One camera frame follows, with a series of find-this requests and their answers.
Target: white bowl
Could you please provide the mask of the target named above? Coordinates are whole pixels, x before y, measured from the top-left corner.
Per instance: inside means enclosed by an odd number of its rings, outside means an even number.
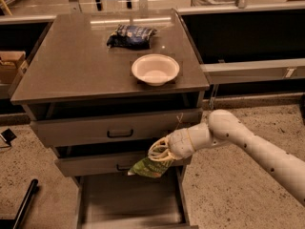
[[[151,86],[162,86],[179,73],[179,64],[162,54],[148,54],[134,61],[133,75]]]

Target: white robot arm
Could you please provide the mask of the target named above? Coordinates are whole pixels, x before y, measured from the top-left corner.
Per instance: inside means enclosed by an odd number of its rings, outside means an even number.
[[[305,206],[305,162],[255,135],[228,111],[213,111],[208,125],[200,123],[188,129],[176,130],[161,142],[168,147],[167,156],[172,159],[186,158],[200,149],[231,142],[243,149]],[[155,161],[166,160],[164,156],[155,155],[153,146],[149,158]]]

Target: green object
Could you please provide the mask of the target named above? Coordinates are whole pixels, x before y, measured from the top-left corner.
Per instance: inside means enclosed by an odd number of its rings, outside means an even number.
[[[170,168],[173,160],[153,161],[144,157],[135,163],[129,170],[129,174],[138,174],[142,177],[159,178]]]

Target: speckled floor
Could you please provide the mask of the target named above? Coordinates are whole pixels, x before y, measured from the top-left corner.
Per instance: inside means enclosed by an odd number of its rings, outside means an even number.
[[[305,126],[299,98],[280,95],[218,99],[216,108],[229,110],[257,135],[305,160]],[[205,121],[210,111],[207,102],[203,104]],[[13,218],[31,180],[37,178],[40,190],[22,228],[74,228],[75,183],[62,176],[53,163],[53,152],[40,143],[28,124],[2,124],[0,131],[8,127],[18,137],[11,149],[0,153],[1,218]],[[200,229],[305,228],[305,208],[234,145],[193,155],[183,187],[191,224]]]

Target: cardboard box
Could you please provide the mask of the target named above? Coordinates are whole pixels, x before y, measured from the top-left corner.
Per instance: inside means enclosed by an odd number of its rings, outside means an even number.
[[[26,59],[26,53],[0,51],[0,58],[0,84],[11,84]]]

